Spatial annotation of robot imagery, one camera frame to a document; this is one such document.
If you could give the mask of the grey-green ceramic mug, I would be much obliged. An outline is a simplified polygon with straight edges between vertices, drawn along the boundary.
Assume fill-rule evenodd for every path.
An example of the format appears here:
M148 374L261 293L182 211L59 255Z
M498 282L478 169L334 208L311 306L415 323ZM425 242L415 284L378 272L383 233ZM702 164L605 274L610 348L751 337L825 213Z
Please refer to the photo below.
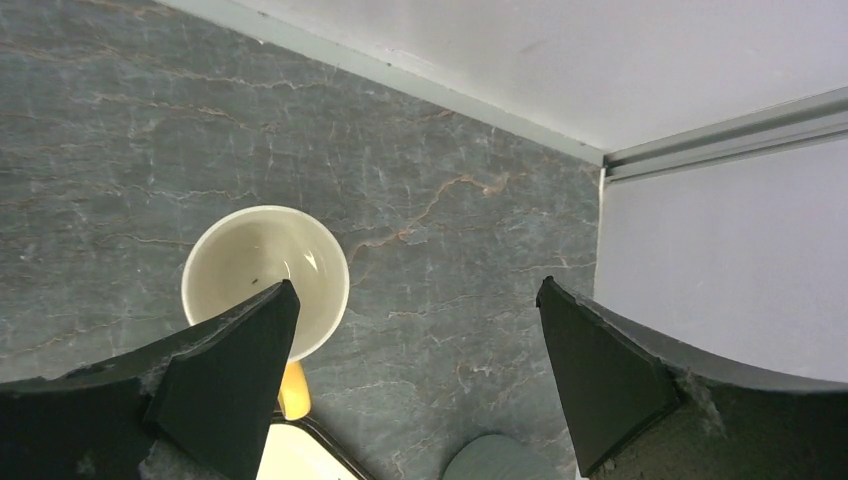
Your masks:
M462 447L443 480L554 480L562 475L543 456L511 437L489 434Z

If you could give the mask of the strawberry print serving tray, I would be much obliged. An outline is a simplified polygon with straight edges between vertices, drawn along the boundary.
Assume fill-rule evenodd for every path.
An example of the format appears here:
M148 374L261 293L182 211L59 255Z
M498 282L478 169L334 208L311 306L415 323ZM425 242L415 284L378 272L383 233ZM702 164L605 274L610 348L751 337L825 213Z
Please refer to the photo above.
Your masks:
M375 476L310 416L290 421L275 412L256 478L374 480Z

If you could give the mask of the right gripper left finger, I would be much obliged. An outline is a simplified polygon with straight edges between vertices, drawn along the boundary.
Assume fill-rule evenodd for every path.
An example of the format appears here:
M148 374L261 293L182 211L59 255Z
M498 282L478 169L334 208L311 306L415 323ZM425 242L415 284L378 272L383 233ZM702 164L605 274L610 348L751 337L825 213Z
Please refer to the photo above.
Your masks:
M300 302L290 281L131 352L1 387L5 479L140 479L171 450L256 476Z

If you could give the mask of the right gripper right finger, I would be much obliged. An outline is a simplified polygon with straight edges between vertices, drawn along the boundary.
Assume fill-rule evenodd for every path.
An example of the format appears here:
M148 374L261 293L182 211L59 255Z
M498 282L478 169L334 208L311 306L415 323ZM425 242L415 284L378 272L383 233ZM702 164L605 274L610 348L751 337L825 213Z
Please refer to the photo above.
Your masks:
M844 383L707 352L552 277L536 305L583 477L846 477Z

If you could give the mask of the yellow ceramic mug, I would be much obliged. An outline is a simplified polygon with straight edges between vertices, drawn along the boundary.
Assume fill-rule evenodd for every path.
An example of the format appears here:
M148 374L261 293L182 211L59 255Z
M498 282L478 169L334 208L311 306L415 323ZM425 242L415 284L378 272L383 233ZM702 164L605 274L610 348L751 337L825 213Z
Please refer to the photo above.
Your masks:
M289 207L261 205L231 213L192 248L182 274L181 300L188 323L195 325L282 279L292 282L300 301L278 393L284 417L294 421L312 408L301 362L337 330L349 298L347 259L330 230Z

